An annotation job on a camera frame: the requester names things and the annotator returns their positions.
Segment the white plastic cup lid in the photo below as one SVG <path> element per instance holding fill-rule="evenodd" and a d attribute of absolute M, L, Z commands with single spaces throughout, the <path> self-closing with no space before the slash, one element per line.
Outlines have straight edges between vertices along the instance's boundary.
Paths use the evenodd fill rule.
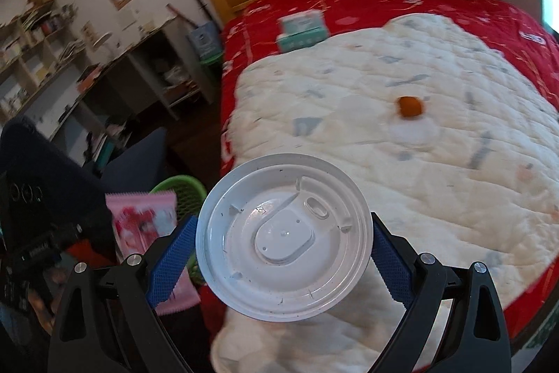
<path fill-rule="evenodd" d="M 370 262 L 373 223 L 360 189 L 314 156 L 248 161 L 209 191 L 196 258 L 205 283 L 230 309 L 291 323 L 339 304 Z"/>

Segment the red patterned bed duvet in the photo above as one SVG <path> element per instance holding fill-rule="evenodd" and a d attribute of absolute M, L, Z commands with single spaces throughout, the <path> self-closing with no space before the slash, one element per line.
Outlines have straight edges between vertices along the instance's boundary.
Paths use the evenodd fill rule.
<path fill-rule="evenodd" d="M 282 33 L 278 19 L 308 9 L 323 13 L 331 37 L 357 30 L 383 27 L 410 14 L 431 14 L 450 19 L 488 47 L 501 52 L 558 113 L 558 46 L 530 15 L 498 0 L 257 0 L 224 30 L 225 62 L 222 85 L 222 169 L 237 163 L 230 155 L 227 126 L 234 110 L 233 78 L 243 65 L 287 54 L 278 50 Z M 558 255 L 536 283 L 514 303 L 504 307 L 514 343 L 529 338 L 541 320 L 558 282 Z"/>

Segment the white quilted blanket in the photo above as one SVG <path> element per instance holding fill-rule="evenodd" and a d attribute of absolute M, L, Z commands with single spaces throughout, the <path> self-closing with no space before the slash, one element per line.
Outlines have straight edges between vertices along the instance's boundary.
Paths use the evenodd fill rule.
<path fill-rule="evenodd" d="M 245 64 L 227 137 L 243 163 L 314 155 L 347 173 L 390 231 L 442 263 L 484 262 L 508 307 L 558 255 L 558 113 L 501 52 L 450 19 L 410 14 Z M 401 118 L 397 99 L 423 102 Z M 430 117 L 430 146 L 394 142 Z"/>

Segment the white desk shelf unit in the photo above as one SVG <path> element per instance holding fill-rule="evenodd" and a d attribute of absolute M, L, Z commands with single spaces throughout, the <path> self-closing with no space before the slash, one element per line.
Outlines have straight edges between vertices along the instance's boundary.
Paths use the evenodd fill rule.
<path fill-rule="evenodd" d="M 79 93 L 49 140 L 75 162 L 123 151 L 149 114 L 160 123 L 177 120 L 189 99 L 215 99 L 214 86 L 178 17 L 149 32 L 107 64 Z"/>

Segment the small orange wrapper scrap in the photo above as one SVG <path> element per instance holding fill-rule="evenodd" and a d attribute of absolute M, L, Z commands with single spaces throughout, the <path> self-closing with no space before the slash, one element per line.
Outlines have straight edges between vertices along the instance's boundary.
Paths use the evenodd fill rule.
<path fill-rule="evenodd" d="M 401 96 L 397 99 L 396 104 L 401 118 L 415 118 L 423 115 L 423 102 L 415 96 Z"/>

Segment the blue paper bag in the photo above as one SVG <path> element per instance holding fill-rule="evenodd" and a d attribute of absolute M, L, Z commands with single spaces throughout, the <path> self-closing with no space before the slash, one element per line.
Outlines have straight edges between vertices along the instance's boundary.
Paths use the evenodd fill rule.
<path fill-rule="evenodd" d="M 189 31 L 189 40 L 201 60 L 210 59 L 222 53 L 220 36 L 213 22 L 206 22 Z"/>

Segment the blue office chair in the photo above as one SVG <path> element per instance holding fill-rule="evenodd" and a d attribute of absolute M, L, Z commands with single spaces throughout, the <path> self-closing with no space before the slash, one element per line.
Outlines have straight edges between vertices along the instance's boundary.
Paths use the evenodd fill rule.
<path fill-rule="evenodd" d="M 157 129 L 112 160 L 100 177 L 79 166 L 26 116 L 1 133 L 1 229 L 84 224 L 106 218 L 107 193 L 147 192 L 162 173 L 166 131 Z"/>

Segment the teal tissue box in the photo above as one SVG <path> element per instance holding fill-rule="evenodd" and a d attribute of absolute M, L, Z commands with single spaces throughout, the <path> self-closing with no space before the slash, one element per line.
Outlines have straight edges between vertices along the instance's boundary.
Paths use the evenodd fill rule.
<path fill-rule="evenodd" d="M 305 31 L 278 35 L 276 43 L 281 53 L 287 53 L 301 48 L 311 47 L 330 37 L 326 27 L 313 27 Z"/>

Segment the green plastic stool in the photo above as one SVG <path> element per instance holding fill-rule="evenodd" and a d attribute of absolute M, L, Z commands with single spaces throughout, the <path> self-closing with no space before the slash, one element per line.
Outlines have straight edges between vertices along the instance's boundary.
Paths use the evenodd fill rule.
<path fill-rule="evenodd" d="M 221 98 L 222 90 L 222 75 L 224 66 L 224 52 L 208 57 L 200 61 L 205 75 L 208 77 L 209 82 L 214 90 L 215 99 Z"/>

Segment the green mesh trash basket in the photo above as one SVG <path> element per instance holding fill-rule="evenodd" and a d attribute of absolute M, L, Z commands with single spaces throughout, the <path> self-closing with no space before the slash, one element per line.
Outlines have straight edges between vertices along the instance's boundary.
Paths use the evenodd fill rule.
<path fill-rule="evenodd" d="M 188 175 L 176 175 L 169 177 L 157 184 L 151 190 L 151 193 L 166 191 L 171 191 L 176 196 L 175 213 L 178 222 L 188 222 L 190 218 L 199 215 L 202 205 L 205 202 L 206 190 L 197 179 Z M 193 227 L 190 231 L 191 249 L 186 268 L 189 273 L 190 281 L 193 283 L 194 287 L 200 288 L 205 284 L 205 281 L 200 272 L 195 253 L 194 242 L 196 227 Z"/>

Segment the wall bookshelf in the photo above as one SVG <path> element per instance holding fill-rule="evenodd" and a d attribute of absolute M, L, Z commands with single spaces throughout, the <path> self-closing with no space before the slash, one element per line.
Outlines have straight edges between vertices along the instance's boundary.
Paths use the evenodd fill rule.
<path fill-rule="evenodd" d="M 91 63 L 71 24 L 72 4 L 28 0 L 26 10 L 1 25 L 1 122 L 75 89 Z"/>

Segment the pink snack wrapper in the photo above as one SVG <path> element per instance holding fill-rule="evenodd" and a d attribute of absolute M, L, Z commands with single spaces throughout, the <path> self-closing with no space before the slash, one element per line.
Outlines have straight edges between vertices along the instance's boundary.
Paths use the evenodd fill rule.
<path fill-rule="evenodd" d="M 105 195 L 112 212 L 117 247 L 123 259 L 130 254 L 145 254 L 160 237 L 170 235 L 177 226 L 176 196 L 172 191 L 156 193 L 114 193 Z M 159 316 L 179 313 L 200 303 L 200 297 L 184 270 L 169 298 L 159 303 Z"/>

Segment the white tissue pack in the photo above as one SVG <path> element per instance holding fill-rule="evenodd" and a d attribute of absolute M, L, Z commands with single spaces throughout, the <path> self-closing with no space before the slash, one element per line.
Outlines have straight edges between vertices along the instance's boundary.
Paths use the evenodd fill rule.
<path fill-rule="evenodd" d="M 321 10 L 308 9 L 293 13 L 278 19 L 283 34 L 298 34 L 310 29 L 324 27 L 324 18 Z"/>

